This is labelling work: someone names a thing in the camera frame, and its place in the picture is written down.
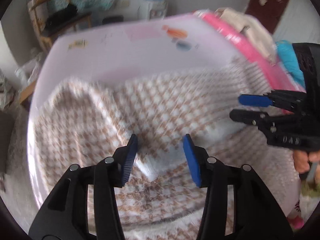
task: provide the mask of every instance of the wall outlet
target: wall outlet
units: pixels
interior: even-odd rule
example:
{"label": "wall outlet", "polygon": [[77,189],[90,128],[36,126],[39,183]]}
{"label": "wall outlet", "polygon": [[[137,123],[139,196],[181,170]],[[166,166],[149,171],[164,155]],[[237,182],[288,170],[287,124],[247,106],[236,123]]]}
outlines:
{"label": "wall outlet", "polygon": [[119,1],[116,4],[116,8],[128,8],[130,6],[130,0]]}

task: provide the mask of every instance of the ribbed blue pad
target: ribbed blue pad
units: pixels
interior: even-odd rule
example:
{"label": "ribbed blue pad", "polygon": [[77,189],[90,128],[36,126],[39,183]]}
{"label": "ribbed blue pad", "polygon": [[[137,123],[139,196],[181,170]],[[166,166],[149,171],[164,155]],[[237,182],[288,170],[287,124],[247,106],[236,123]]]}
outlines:
{"label": "ribbed blue pad", "polygon": [[133,140],[133,143],[129,146],[129,153],[127,155],[127,158],[125,160],[123,169],[122,169],[122,185],[126,184],[129,180],[131,169],[133,166],[134,159],[136,157],[136,153],[138,151],[138,139],[135,137]]}
{"label": "ribbed blue pad", "polygon": [[244,106],[268,107],[272,106],[272,101],[265,96],[241,95],[238,98],[239,103]]}
{"label": "ribbed blue pad", "polygon": [[197,187],[200,187],[201,186],[200,167],[193,153],[191,142],[189,141],[187,136],[183,137],[183,150],[184,150],[184,154],[186,155],[191,177],[194,183],[197,185]]}

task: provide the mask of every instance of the silver rivet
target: silver rivet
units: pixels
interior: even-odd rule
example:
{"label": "silver rivet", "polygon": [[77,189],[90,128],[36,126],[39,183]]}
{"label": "silver rivet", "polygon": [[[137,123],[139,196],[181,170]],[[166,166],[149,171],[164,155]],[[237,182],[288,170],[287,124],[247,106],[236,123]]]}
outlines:
{"label": "silver rivet", "polygon": [[209,157],[209,158],[207,158],[207,162],[208,163],[216,163],[217,159],[215,157]]}
{"label": "silver rivet", "polygon": [[251,166],[248,164],[245,164],[242,166],[242,169],[244,169],[245,171],[251,171]]}
{"label": "silver rivet", "polygon": [[112,158],[112,157],[107,157],[107,158],[104,159],[104,162],[107,163],[107,164],[113,163],[114,161],[115,161],[115,159]]}
{"label": "silver rivet", "polygon": [[72,165],[70,166],[70,170],[71,170],[71,171],[76,171],[78,168],[79,168],[79,165],[78,165],[78,164],[72,164]]}

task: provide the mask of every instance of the black cushion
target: black cushion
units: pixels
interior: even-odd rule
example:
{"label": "black cushion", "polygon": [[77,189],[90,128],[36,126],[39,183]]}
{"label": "black cushion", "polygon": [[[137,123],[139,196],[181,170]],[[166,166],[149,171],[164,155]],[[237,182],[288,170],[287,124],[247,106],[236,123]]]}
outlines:
{"label": "black cushion", "polygon": [[81,20],[82,18],[90,16],[91,14],[92,14],[92,12],[78,13],[76,16],[74,16],[70,20],[68,20],[60,25],[57,25],[54,28],[48,28],[46,26],[46,27],[44,27],[44,30],[42,31],[41,35],[44,37],[50,37],[50,36],[56,34],[57,32],[61,31],[63,28],[70,25],[71,23],[74,23],[78,20]]}

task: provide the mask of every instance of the brown and white checkered fabric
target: brown and white checkered fabric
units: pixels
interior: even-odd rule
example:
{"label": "brown and white checkered fabric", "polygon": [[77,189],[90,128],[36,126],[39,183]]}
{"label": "brown and white checkered fabric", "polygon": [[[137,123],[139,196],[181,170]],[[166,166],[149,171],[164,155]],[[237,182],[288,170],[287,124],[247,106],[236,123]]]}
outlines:
{"label": "brown and white checkered fabric", "polygon": [[[49,193],[71,164],[94,165],[135,133],[139,150],[129,182],[116,189],[127,239],[195,239],[206,189],[193,183],[181,149],[189,133],[225,164],[252,165],[283,205],[296,178],[290,152],[268,147],[256,128],[229,119],[239,94],[267,91],[260,69],[239,61],[127,81],[113,89],[68,80],[46,102],[34,126],[43,183]],[[88,196],[94,231],[92,188]],[[232,209],[230,198],[226,232],[232,228]]]}

